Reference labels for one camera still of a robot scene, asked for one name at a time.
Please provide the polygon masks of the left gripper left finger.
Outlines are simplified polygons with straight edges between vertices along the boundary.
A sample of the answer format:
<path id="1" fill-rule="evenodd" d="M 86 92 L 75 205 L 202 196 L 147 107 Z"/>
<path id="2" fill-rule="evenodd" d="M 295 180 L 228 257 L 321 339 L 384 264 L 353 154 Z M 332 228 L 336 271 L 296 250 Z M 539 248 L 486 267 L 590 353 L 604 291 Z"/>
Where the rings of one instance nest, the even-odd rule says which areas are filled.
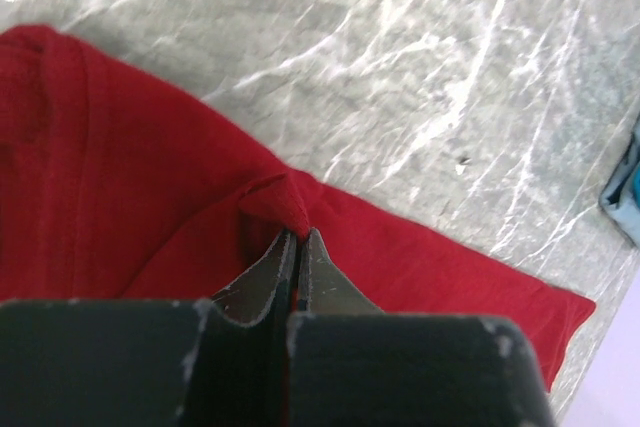
<path id="1" fill-rule="evenodd" d="M 291 286 L 296 251 L 295 235 L 281 231 L 258 261 L 212 296 L 213 304 L 236 324 L 262 322 L 276 303 L 277 289 Z"/>

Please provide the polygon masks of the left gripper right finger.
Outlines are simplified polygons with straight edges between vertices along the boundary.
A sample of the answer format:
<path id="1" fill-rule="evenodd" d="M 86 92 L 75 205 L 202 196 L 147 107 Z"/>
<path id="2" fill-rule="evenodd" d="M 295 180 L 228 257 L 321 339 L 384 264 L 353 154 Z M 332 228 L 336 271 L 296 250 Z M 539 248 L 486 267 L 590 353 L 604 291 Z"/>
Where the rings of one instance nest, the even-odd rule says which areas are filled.
<path id="1" fill-rule="evenodd" d="M 334 264 L 316 228 L 301 250 L 296 309 L 324 315 L 383 314 Z"/>

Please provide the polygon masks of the red t shirt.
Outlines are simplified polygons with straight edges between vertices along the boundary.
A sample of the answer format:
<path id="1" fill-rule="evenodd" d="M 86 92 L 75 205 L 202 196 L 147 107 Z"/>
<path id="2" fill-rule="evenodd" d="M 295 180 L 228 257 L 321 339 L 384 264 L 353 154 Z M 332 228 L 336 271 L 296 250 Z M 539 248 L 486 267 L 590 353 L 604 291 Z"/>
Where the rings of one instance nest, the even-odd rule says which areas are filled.
<path id="1" fill-rule="evenodd" d="M 296 309 L 312 228 L 383 310 Z M 252 326 L 212 296 L 283 230 Z M 1 37 L 5 426 L 551 426 L 592 301 L 325 185 L 45 26 Z"/>

